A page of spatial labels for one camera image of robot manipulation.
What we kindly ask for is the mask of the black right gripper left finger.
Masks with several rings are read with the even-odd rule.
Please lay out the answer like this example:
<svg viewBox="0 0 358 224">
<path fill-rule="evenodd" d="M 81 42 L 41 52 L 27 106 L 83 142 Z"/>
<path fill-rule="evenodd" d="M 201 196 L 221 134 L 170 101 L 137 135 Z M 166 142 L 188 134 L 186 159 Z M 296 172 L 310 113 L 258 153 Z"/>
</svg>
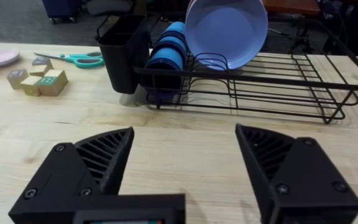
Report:
<svg viewBox="0 0 358 224">
<path fill-rule="evenodd" d="M 134 141 L 132 127 L 55 145 L 9 211 L 68 212 L 89 199 L 117 195 Z"/>
</svg>

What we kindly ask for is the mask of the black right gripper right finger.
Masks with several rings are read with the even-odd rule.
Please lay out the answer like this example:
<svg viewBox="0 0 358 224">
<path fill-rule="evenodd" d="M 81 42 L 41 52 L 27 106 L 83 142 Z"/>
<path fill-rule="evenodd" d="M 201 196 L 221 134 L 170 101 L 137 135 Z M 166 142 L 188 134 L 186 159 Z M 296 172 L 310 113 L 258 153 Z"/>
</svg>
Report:
<svg viewBox="0 0 358 224">
<path fill-rule="evenodd" d="M 358 196 L 317 140 L 241 124 L 235 133 L 261 223 L 352 223 L 356 219 Z"/>
</svg>

